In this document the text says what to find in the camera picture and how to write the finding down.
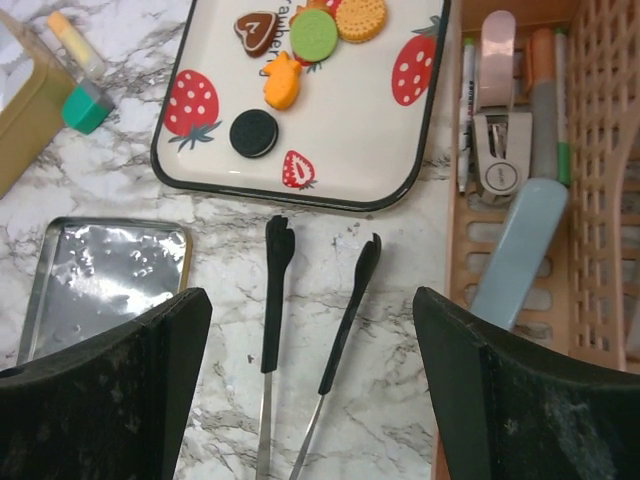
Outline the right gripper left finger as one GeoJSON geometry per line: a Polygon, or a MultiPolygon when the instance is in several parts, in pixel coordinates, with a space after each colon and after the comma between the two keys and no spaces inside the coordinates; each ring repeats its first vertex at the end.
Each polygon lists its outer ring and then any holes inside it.
{"type": "Polygon", "coordinates": [[[2,478],[172,478],[211,317],[205,290],[188,288],[2,371],[2,478]]]}

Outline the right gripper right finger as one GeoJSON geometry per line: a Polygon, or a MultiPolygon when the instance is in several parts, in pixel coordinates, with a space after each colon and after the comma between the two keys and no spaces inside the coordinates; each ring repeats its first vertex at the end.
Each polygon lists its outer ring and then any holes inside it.
{"type": "Polygon", "coordinates": [[[413,300],[453,479],[636,479],[639,378],[496,327],[431,288],[413,300]]]}

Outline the gold cookie tin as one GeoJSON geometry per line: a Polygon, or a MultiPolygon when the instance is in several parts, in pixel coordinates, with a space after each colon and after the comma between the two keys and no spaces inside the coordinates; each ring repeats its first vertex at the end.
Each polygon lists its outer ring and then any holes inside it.
{"type": "Polygon", "coordinates": [[[64,126],[76,82],[27,25],[1,12],[1,194],[64,126]]]}

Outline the black sandwich cookie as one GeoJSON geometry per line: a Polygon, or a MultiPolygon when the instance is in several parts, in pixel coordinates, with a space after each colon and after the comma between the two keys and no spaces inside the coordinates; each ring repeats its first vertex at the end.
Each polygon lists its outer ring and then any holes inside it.
{"type": "Polygon", "coordinates": [[[229,139],[234,150],[245,158],[259,158],[269,153],[279,136],[276,119],[261,109],[242,112],[232,122],[229,139]]]}

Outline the orange fish cookie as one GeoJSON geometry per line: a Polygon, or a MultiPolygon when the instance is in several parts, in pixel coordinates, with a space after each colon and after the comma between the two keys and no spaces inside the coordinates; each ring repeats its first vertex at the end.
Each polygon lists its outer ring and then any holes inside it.
{"type": "Polygon", "coordinates": [[[299,93],[302,65],[283,51],[262,72],[267,77],[263,88],[266,103],[276,110],[288,109],[299,93]]]}

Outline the green round cookie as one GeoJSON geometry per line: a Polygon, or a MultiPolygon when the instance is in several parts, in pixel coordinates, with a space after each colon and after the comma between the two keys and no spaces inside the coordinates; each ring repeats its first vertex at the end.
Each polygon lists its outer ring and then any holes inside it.
{"type": "Polygon", "coordinates": [[[339,35],[333,17],[319,9],[297,15],[290,28],[290,42],[296,56],[310,63],[328,58],[335,50],[339,35]]]}

